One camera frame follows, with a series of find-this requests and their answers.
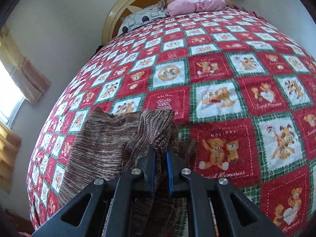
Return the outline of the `grey patterned pillow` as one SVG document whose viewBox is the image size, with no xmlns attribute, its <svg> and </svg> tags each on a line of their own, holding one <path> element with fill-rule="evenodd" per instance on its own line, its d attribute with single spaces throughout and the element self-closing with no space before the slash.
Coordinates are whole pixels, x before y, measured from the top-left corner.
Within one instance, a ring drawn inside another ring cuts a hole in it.
<svg viewBox="0 0 316 237">
<path fill-rule="evenodd" d="M 154 20 L 165 18 L 168 15 L 165 11 L 165 5 L 165 0 L 160 0 L 153 5 L 126 16 L 119 27 L 117 35 L 120 36 Z"/>
</svg>

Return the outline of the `black item beside bed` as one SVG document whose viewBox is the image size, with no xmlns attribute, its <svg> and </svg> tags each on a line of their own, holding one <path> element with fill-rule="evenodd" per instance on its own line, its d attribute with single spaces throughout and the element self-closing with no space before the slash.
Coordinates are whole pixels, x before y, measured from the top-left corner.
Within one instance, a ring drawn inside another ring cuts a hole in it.
<svg viewBox="0 0 316 237">
<path fill-rule="evenodd" d="M 92 59 L 101 49 L 103 48 L 103 45 L 99 45 L 95 51 L 95 53 L 90 57 Z"/>
</svg>

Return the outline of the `red teddy bear bedspread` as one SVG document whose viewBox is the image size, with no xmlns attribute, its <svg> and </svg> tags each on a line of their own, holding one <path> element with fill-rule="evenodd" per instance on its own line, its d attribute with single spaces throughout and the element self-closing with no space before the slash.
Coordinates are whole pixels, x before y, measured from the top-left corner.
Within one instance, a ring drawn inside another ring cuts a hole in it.
<svg viewBox="0 0 316 237">
<path fill-rule="evenodd" d="M 171 110 L 197 142 L 190 168 L 228 179 L 286 236 L 315 224 L 315 60 L 242 10 L 182 14 L 121 34 L 57 100 L 27 173 L 35 229 L 59 209 L 70 149 L 96 108 Z"/>
</svg>

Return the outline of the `side window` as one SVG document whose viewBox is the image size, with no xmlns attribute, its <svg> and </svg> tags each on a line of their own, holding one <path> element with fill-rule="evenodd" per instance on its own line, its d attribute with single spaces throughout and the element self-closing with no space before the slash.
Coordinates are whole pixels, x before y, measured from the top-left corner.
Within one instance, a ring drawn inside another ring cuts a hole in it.
<svg viewBox="0 0 316 237">
<path fill-rule="evenodd" d="M 20 89 L 15 85 L 9 73 L 1 63 L 0 66 L 0 111 L 1 121 L 8 127 L 11 127 L 14 118 L 24 101 Z"/>
</svg>

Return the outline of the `brown knitted sweater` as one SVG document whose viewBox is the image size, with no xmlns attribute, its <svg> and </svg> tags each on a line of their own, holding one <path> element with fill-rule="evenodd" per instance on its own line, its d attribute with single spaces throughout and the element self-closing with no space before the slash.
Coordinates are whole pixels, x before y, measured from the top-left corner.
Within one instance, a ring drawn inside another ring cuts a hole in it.
<svg viewBox="0 0 316 237">
<path fill-rule="evenodd" d="M 191 167 L 197 155 L 197 142 L 179 137 L 182 127 L 175 125 L 171 110 L 142 110 L 115 116 L 96 108 L 85 120 L 70 149 L 59 191 L 63 207 L 94 179 L 118 178 L 135 168 L 149 147 L 157 150 L 155 195 L 134 203 L 132 236 L 183 236 L 186 230 L 186 200 L 171 198 L 166 182 L 166 149 Z"/>
</svg>

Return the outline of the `yellow side window left curtain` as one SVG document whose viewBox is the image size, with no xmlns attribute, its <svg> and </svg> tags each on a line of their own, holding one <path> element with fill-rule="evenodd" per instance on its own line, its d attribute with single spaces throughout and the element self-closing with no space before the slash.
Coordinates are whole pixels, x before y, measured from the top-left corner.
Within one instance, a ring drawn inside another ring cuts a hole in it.
<svg viewBox="0 0 316 237">
<path fill-rule="evenodd" d="M 0 179 L 1 189 L 9 193 L 16 156 L 21 145 L 21 138 L 2 121 L 0 125 Z"/>
</svg>

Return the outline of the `pink pillow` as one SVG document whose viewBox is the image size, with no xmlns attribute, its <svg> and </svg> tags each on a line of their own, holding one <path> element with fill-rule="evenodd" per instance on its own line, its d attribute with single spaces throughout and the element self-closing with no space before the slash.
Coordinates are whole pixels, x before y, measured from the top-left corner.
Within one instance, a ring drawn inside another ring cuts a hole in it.
<svg viewBox="0 0 316 237">
<path fill-rule="evenodd" d="M 226 6 L 225 0 L 174 0 L 167 5 L 166 11 L 174 17 L 194 12 L 220 11 Z"/>
</svg>

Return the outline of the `beige side window right curtain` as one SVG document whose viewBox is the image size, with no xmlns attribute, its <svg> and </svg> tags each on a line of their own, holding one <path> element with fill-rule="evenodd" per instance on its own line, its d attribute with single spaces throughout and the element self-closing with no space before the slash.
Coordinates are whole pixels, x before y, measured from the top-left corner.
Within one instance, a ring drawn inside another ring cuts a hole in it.
<svg viewBox="0 0 316 237">
<path fill-rule="evenodd" d="M 31 104 L 37 104 L 51 86 L 51 81 L 21 53 L 7 25 L 1 29 L 1 62 Z"/>
</svg>

